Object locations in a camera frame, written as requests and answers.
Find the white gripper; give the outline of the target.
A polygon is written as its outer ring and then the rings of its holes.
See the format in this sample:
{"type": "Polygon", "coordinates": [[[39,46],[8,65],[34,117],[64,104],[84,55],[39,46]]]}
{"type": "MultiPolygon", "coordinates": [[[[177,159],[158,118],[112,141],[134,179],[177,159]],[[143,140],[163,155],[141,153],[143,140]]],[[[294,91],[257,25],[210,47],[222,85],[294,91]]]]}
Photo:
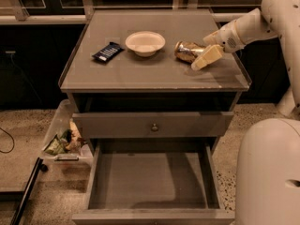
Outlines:
{"type": "Polygon", "coordinates": [[[218,31],[204,37],[203,41],[209,46],[191,64],[193,70],[201,70],[216,62],[224,52],[235,53],[245,47],[245,43],[238,35],[237,20],[223,25],[218,31]]]}

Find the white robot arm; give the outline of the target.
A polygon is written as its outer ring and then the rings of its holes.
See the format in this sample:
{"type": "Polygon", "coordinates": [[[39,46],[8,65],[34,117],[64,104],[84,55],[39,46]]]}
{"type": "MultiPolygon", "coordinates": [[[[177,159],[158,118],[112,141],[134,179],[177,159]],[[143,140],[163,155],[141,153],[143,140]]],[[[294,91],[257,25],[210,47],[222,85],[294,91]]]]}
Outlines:
{"type": "Polygon", "coordinates": [[[291,113],[300,106],[300,0],[262,0],[261,6],[223,25],[206,36],[204,51],[192,62],[200,70],[257,40],[277,37],[280,42],[290,88],[277,107],[291,113]]]}

